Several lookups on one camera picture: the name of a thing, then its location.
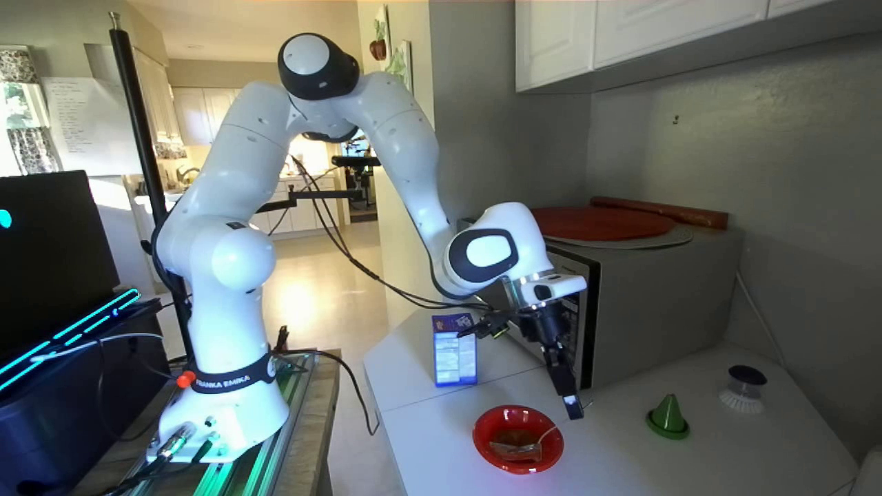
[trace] microwave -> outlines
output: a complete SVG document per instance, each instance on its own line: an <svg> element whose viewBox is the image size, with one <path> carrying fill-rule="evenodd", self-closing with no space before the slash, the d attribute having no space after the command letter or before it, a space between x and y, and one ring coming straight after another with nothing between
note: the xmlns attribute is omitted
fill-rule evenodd
<svg viewBox="0 0 882 496"><path fill-rule="evenodd" d="M560 301L578 388L600 388L723 341L742 253L735 232L675 227L650 239L546 239L546 247L557 269L586 278L586 291ZM501 302L501 296L490 290L484 301ZM508 337L544 362L539 344L519 326Z"/></svg>

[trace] monitor screen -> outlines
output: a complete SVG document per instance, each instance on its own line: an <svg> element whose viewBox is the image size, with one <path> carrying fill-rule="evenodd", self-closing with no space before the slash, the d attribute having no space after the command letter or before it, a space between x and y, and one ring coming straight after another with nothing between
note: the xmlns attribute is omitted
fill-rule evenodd
<svg viewBox="0 0 882 496"><path fill-rule="evenodd" d="M83 172L0 180L0 363L114 297L116 284Z"/></svg>

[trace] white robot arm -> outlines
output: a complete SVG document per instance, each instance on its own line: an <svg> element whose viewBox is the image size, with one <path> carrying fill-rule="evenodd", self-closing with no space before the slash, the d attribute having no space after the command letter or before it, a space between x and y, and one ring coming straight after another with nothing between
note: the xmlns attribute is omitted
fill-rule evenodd
<svg viewBox="0 0 882 496"><path fill-rule="evenodd" d="M260 290L272 273L272 242L249 227L272 196L294 136L369 136L431 253L447 297L471 297L504 278L515 309L533 312L551 381L571 415L582 415L568 351L551 302L584 290L582 276L555 273L546 242L524 203L497 203L454 232L438 199L438 144L424 112L392 74L359 74L334 42L302 34L279 52L283 87L246 85L225 112L207 166L158 232L158 262L188 282L196 382L159 418L152 454L172 437L191 459L235 459L286 422L272 382Z"/></svg>

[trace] white cabinet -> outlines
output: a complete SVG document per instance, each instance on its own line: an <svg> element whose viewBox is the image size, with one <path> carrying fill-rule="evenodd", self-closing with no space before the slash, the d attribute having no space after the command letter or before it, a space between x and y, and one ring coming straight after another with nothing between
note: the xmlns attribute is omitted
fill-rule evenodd
<svg viewBox="0 0 882 496"><path fill-rule="evenodd" d="M766 19L770 0L597 0L597 67Z"/></svg>
<svg viewBox="0 0 882 496"><path fill-rule="evenodd" d="M515 87L528 90L562 81L613 87L844 38L873 27L863 23L867 3L515 0Z"/></svg>
<svg viewBox="0 0 882 496"><path fill-rule="evenodd" d="M180 127L174 118L174 93L167 85L166 68L140 52L134 52L134 68L138 68L140 100L144 100L152 138L154 140L180 138Z"/></svg>
<svg viewBox="0 0 882 496"><path fill-rule="evenodd" d="M181 140L188 145L209 145L238 93L238 87L177 87L174 112L181 127Z"/></svg>
<svg viewBox="0 0 882 496"><path fill-rule="evenodd" d="M596 68L596 0L519 0L519 90Z"/></svg>
<svg viewBox="0 0 882 496"><path fill-rule="evenodd" d="M782 16L790 12L812 8L832 0L770 0L770 16Z"/></svg>

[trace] red plate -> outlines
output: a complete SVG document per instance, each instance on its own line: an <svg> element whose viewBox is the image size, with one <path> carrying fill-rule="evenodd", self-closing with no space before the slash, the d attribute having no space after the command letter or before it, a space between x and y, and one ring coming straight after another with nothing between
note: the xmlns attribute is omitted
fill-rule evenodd
<svg viewBox="0 0 882 496"><path fill-rule="evenodd" d="M471 440L490 466L511 475L546 472L562 454L562 432L546 414L526 404L484 411L475 422Z"/></svg>

